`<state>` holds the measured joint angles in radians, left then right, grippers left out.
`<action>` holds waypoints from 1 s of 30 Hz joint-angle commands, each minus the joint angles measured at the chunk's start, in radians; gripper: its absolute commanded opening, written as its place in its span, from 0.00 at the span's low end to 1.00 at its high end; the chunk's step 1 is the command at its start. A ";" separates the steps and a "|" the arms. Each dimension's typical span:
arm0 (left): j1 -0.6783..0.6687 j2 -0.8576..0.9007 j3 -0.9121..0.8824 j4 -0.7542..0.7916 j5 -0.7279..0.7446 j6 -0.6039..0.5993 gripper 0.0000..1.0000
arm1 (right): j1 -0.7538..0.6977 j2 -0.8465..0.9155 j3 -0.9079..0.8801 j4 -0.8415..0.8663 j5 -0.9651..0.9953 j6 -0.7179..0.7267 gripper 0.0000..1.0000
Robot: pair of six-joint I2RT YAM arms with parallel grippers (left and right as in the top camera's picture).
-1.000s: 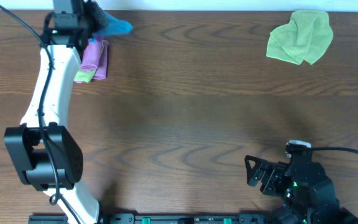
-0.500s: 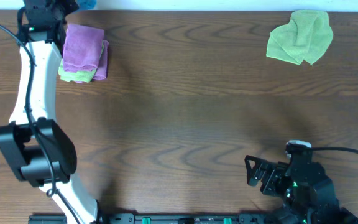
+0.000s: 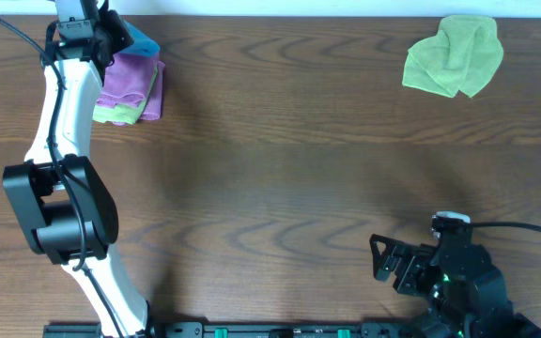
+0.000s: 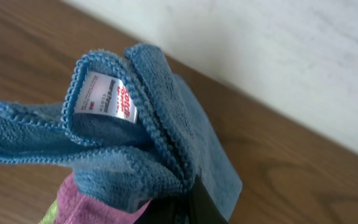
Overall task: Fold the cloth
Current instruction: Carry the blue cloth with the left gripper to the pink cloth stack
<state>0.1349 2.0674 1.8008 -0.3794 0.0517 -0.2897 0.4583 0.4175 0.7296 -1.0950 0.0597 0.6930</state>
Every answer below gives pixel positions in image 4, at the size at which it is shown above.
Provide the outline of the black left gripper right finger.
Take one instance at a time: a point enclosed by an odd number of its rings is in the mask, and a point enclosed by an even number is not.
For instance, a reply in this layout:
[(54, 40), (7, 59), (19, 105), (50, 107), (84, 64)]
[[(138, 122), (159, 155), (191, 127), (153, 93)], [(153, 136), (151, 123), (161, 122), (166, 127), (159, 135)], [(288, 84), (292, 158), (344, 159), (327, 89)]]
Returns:
[(228, 224), (198, 175), (188, 192), (188, 216), (189, 224)]

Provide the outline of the blue microfiber cloth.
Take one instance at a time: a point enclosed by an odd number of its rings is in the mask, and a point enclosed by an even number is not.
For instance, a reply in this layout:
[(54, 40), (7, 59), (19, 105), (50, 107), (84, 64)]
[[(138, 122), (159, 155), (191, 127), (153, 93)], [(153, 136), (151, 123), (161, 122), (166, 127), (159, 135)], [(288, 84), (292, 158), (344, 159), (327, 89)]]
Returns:
[(83, 55), (63, 103), (0, 101), (0, 162), (70, 167), (81, 193), (125, 212), (176, 197), (177, 223), (197, 185), (225, 219), (242, 189), (200, 103), (149, 44)]

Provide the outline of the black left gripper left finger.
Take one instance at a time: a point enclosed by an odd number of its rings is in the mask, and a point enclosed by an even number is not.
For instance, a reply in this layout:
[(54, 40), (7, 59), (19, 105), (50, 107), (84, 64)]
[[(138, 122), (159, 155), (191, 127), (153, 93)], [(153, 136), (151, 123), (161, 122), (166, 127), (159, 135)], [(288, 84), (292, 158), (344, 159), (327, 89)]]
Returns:
[(134, 224), (174, 224), (179, 204), (176, 197), (154, 199)]

